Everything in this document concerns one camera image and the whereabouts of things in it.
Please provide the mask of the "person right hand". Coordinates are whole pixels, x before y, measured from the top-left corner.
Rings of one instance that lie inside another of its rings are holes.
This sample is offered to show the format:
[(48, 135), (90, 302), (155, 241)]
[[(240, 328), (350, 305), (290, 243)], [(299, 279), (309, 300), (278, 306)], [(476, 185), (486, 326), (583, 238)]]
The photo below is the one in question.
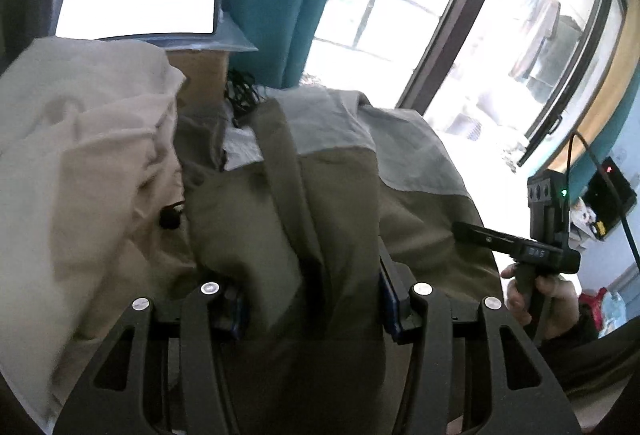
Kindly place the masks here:
[[(534, 317), (526, 304), (525, 295), (518, 287), (515, 277), (516, 265), (504, 268), (500, 277), (508, 281), (506, 287), (506, 308), (522, 326), (529, 325)], [(542, 314), (538, 321), (536, 335), (541, 341), (552, 340), (570, 331), (580, 317), (578, 295), (572, 282), (560, 276), (538, 277), (535, 288), (542, 296)]]

